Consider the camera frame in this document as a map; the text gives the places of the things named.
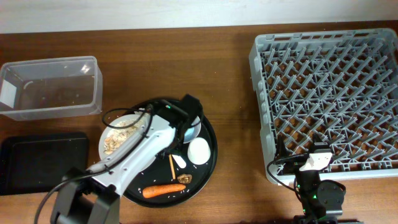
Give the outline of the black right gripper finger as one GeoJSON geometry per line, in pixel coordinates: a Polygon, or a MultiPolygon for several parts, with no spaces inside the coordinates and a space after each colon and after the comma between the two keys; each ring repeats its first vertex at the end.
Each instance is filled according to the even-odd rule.
{"type": "Polygon", "coordinates": [[[287,148],[284,144],[284,139],[282,136],[278,136],[277,137],[277,145],[276,145],[276,152],[275,152],[275,158],[276,159],[280,159],[283,157],[287,157],[288,156],[288,152],[287,152],[287,148]]]}
{"type": "Polygon", "coordinates": [[[329,144],[322,141],[318,134],[313,134],[312,141],[312,152],[329,152],[329,144]]]}

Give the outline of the white ceramic cup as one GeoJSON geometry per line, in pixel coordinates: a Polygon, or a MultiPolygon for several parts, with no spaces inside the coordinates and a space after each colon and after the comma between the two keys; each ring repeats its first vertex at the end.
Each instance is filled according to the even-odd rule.
{"type": "Polygon", "coordinates": [[[205,164],[211,156],[208,142],[204,138],[195,138],[188,145],[188,159],[195,165],[205,164]]]}

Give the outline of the brown walnut piece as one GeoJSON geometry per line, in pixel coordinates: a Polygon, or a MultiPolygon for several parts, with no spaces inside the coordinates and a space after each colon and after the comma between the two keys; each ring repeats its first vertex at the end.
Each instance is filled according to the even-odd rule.
{"type": "Polygon", "coordinates": [[[193,176],[191,174],[182,174],[177,177],[177,180],[181,184],[189,184],[193,179],[193,176]]]}

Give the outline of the rice and food scraps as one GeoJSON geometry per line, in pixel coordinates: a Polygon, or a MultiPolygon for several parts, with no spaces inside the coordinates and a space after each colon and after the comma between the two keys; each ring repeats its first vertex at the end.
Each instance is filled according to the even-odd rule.
{"type": "Polygon", "coordinates": [[[144,122],[140,120],[134,126],[125,129],[111,129],[104,139],[104,153],[106,155],[112,154],[137,130],[140,130],[143,124],[144,122]]]}

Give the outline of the large white plate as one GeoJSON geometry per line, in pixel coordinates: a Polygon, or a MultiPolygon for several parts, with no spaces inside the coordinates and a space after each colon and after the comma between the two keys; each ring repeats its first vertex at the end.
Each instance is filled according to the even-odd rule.
{"type": "MultiPolygon", "coordinates": [[[[124,115],[112,121],[111,125],[115,127],[125,127],[137,120],[139,116],[140,114],[124,115]]],[[[105,128],[99,140],[99,158],[104,159],[110,154],[116,152],[121,144],[123,144],[129,137],[137,131],[143,131],[145,128],[145,118],[149,118],[149,115],[145,115],[134,126],[126,129],[105,128]]]]}

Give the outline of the orange carrot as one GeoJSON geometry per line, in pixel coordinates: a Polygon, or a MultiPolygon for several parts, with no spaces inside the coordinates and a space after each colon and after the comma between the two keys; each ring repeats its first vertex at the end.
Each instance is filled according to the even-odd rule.
{"type": "Polygon", "coordinates": [[[142,191],[144,198],[157,197],[163,194],[169,194],[173,192],[178,192],[185,190],[186,186],[184,184],[167,184],[167,185],[154,185],[146,187],[142,191]]]}

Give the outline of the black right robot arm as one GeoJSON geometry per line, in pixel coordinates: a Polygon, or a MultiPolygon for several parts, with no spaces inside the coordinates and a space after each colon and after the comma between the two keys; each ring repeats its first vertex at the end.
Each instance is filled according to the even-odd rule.
{"type": "Polygon", "coordinates": [[[282,164],[283,172],[295,176],[293,190],[303,208],[303,215],[294,216],[294,223],[338,223],[346,187],[320,178],[320,172],[331,163],[332,155],[330,145],[316,134],[307,152],[293,156],[288,155],[282,137],[277,138],[276,164],[282,164]]]}

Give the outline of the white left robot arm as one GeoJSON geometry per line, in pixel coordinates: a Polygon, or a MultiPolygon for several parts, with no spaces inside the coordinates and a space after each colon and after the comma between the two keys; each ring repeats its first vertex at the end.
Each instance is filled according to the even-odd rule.
{"type": "Polygon", "coordinates": [[[125,109],[143,124],[109,156],[86,171],[72,169],[51,192],[57,194],[51,223],[119,223],[120,199],[132,180],[157,154],[172,154],[196,118],[198,99],[185,95],[177,103],[156,99],[125,109]]]}

